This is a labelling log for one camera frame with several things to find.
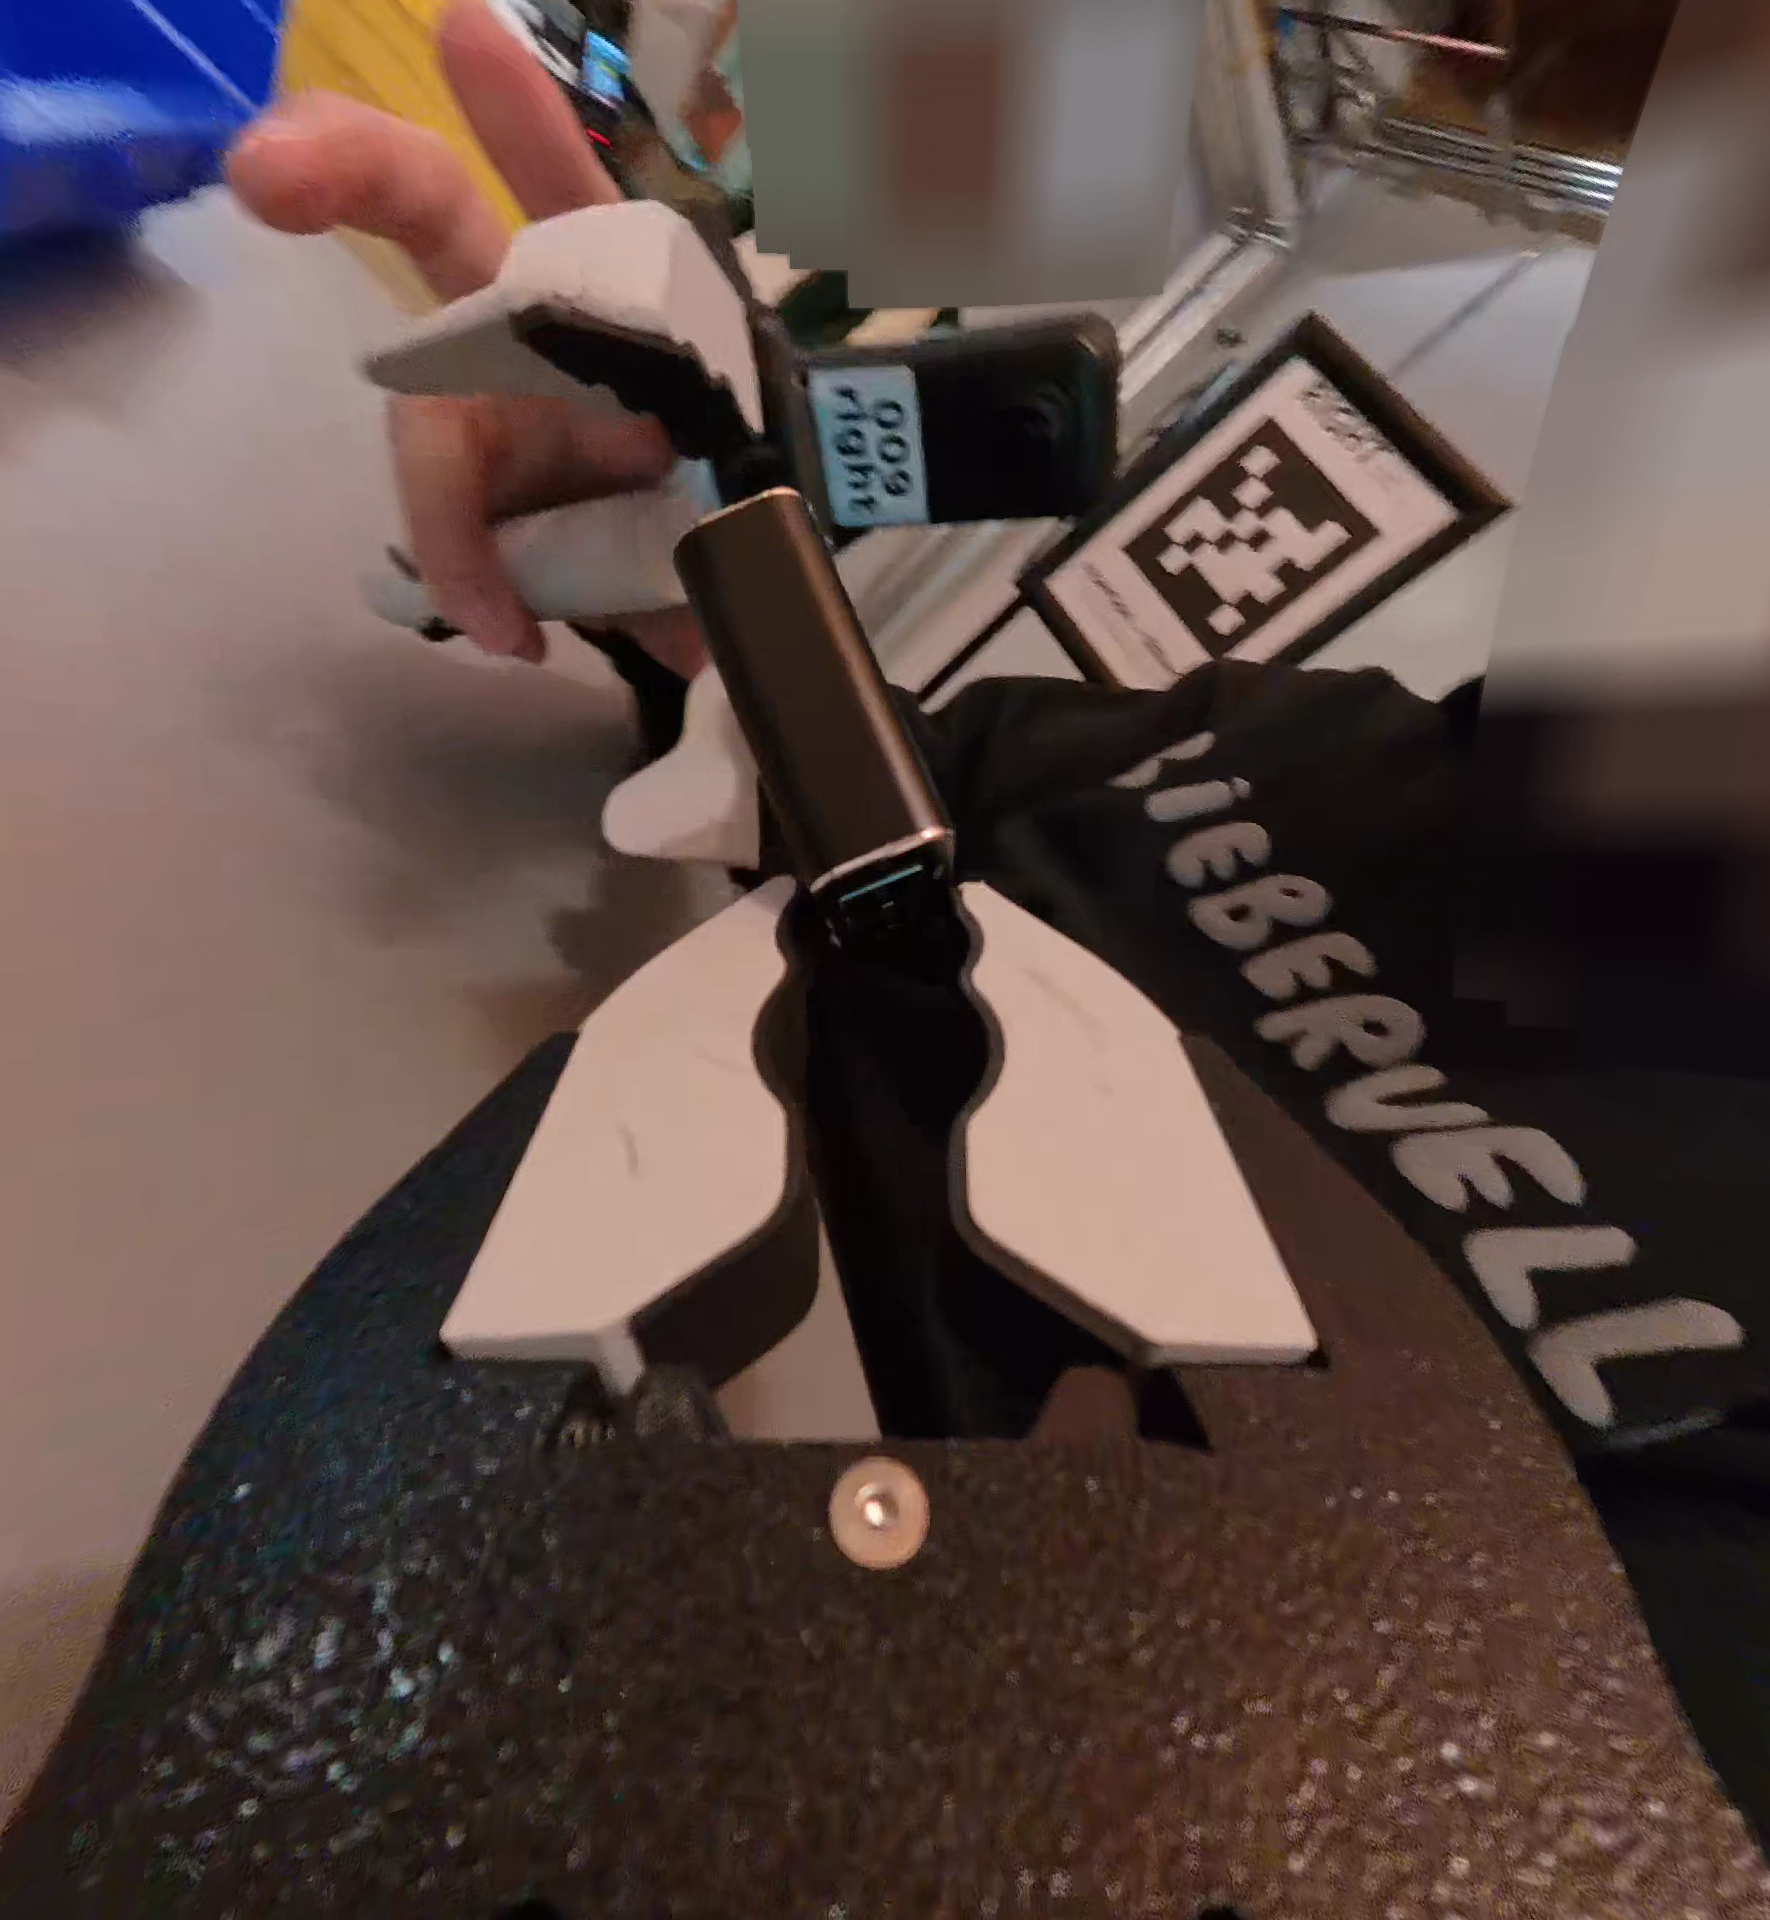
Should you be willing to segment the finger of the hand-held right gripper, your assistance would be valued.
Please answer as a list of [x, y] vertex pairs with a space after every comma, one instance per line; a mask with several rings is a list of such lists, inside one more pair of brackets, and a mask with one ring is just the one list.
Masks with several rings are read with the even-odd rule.
[[402, 398], [517, 398], [657, 420], [684, 459], [767, 434], [748, 309], [700, 231], [657, 202], [524, 228], [497, 275], [362, 364]]
[[759, 770], [713, 667], [687, 690], [674, 747], [610, 790], [602, 833], [631, 859], [761, 867]]

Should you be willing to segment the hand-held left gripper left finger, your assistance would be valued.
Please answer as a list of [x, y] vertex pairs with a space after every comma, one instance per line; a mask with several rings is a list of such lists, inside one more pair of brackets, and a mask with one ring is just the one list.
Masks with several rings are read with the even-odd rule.
[[739, 897], [572, 1037], [441, 1325], [468, 1361], [581, 1364], [723, 1386], [798, 1331], [820, 1285], [787, 1001], [787, 879]]

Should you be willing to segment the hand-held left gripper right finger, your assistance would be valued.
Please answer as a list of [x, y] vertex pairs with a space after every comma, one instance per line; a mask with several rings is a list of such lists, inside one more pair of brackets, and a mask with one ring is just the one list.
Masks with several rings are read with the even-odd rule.
[[985, 882], [961, 889], [987, 1072], [956, 1127], [980, 1255], [1138, 1366], [1295, 1366], [1317, 1336], [1177, 1025]]

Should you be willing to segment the black network adapter box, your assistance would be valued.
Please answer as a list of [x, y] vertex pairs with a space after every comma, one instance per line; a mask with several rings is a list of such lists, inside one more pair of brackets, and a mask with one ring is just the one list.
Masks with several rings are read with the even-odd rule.
[[770, 488], [677, 542], [791, 875], [846, 948], [946, 917], [956, 833], [801, 491]]

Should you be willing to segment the blue plastic bin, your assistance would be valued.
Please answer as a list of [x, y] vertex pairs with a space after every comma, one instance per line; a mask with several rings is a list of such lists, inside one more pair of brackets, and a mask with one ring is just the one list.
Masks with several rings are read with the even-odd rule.
[[0, 3], [0, 248], [217, 184], [270, 102], [280, 3]]

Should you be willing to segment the person's right hand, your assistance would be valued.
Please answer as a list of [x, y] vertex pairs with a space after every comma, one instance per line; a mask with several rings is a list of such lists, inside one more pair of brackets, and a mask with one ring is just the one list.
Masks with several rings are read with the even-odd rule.
[[[521, 214], [613, 203], [571, 102], [486, 5], [449, 5], [441, 67], [475, 144]], [[451, 304], [488, 288], [513, 228], [433, 131], [337, 94], [267, 109], [227, 179], [284, 235], [361, 232], [400, 248]], [[392, 398], [386, 412], [408, 551], [441, 617], [488, 654], [543, 663], [547, 641], [497, 551], [504, 520], [657, 489], [677, 451], [657, 420], [551, 398]]]

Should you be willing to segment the framed marker tag board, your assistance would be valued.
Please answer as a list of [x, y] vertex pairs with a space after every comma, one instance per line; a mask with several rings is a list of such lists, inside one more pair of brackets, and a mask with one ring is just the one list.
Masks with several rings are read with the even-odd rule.
[[1173, 420], [1020, 576], [1102, 683], [1304, 664], [1514, 510], [1326, 318]]

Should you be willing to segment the yellow plastic tray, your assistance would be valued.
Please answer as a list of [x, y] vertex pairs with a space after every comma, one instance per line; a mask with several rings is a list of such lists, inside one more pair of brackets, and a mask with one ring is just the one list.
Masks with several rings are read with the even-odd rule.
[[332, 94], [392, 112], [451, 147], [505, 228], [527, 224], [481, 148], [441, 59], [446, 3], [289, 3], [284, 6], [274, 100]]

